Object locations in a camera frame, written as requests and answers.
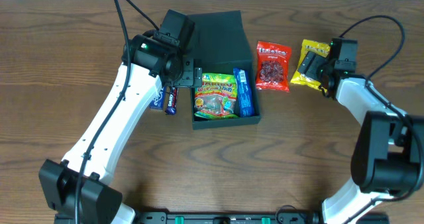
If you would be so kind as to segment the yellow Hacks candy bag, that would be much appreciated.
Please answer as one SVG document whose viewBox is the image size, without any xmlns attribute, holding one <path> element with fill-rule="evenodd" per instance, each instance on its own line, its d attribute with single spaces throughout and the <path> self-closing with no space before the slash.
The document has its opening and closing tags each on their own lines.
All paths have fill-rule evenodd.
<svg viewBox="0 0 424 224">
<path fill-rule="evenodd" d="M 317 42 L 314 40 L 307 40 L 304 39 L 301 44 L 301 52 L 299 61 L 297 64 L 297 69 L 300 68 L 301 63 L 303 62 L 303 59 L 306 57 L 306 54 L 309 51 L 313 51 L 318 53 L 318 55 L 326 57 L 330 51 L 330 46 L 327 43 L 324 42 Z M 297 84 L 297 85 L 307 85 L 310 88 L 313 88 L 315 90 L 319 90 L 319 86 L 321 85 L 320 82 L 313 80 L 305 75 L 302 75 L 297 70 L 294 72 L 293 77 L 290 80 L 291 84 Z"/>
</svg>

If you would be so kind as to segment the Haribo gummy worms bag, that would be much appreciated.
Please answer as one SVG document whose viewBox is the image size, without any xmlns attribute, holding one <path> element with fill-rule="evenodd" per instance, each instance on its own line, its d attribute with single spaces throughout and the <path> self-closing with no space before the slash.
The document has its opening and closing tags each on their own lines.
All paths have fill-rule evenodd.
<svg viewBox="0 0 424 224">
<path fill-rule="evenodd" d="M 234 119 L 237 83 L 233 75 L 204 73 L 201 87 L 195 88 L 194 115 L 208 120 Z"/>
</svg>

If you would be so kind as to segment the Dairy Milk chocolate bar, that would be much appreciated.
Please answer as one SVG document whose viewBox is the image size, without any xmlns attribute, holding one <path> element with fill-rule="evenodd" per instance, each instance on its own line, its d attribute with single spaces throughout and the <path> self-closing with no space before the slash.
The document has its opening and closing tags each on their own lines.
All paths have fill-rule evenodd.
<svg viewBox="0 0 424 224">
<path fill-rule="evenodd" d="M 175 115 L 176 114 L 177 99 L 178 99 L 178 88 L 177 87 L 171 87 L 170 88 L 170 95 L 169 95 L 169 98 L 168 98 L 167 108 L 165 109 L 165 113 L 167 115 Z"/>
</svg>

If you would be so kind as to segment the red Hacks candy bag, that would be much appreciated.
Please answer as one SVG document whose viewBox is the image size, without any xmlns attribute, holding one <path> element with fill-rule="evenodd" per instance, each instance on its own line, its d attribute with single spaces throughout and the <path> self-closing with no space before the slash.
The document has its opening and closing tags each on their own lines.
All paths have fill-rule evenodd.
<svg viewBox="0 0 424 224">
<path fill-rule="evenodd" d="M 256 88 L 289 92 L 288 65 L 292 49 L 281 44 L 259 41 L 256 51 Z"/>
</svg>

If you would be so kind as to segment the blue Eclipse mints box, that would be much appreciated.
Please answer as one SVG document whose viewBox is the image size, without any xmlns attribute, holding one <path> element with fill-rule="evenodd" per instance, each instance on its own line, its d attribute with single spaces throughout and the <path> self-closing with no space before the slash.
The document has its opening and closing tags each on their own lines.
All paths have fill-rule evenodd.
<svg viewBox="0 0 424 224">
<path fill-rule="evenodd" d="M 149 108 L 154 110 L 163 110 L 166 90 L 167 87 L 165 86 L 159 91 L 158 95 L 150 102 Z"/>
</svg>

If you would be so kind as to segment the blue Oreo cookie pack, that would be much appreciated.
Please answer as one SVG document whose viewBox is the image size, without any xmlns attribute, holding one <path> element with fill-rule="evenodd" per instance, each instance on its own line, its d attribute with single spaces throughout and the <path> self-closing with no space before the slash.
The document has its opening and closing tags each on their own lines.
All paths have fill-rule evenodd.
<svg viewBox="0 0 424 224">
<path fill-rule="evenodd" d="M 248 80 L 248 73 L 245 70 L 234 68 L 233 74 L 237 83 L 237 99 L 241 117 L 251 117 L 254 115 L 252 102 L 252 90 Z"/>
</svg>

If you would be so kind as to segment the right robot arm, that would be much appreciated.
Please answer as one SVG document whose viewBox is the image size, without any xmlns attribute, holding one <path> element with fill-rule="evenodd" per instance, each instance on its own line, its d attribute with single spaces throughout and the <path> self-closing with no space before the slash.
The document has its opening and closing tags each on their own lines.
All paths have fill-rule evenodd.
<svg viewBox="0 0 424 224">
<path fill-rule="evenodd" d="M 364 76 L 353 52 L 309 51 L 300 70 L 318 79 L 325 97 L 346 107 L 360 124 L 350 179 L 310 215 L 310 223 L 377 222 L 367 213 L 383 202 L 409 198 L 423 186 L 423 118 L 392 105 Z"/>
</svg>

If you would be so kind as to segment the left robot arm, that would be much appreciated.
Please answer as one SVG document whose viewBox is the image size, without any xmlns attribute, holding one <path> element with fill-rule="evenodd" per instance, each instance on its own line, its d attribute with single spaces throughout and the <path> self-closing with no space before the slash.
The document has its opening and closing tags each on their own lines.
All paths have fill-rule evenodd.
<svg viewBox="0 0 424 224">
<path fill-rule="evenodd" d="M 55 223 L 135 223 L 138 212 L 110 187 L 117 163 L 138 120 L 168 85 L 200 85 L 190 58 L 190 35 L 137 35 L 125 46 L 107 98 L 61 162 L 46 160 L 38 177 Z"/>
</svg>

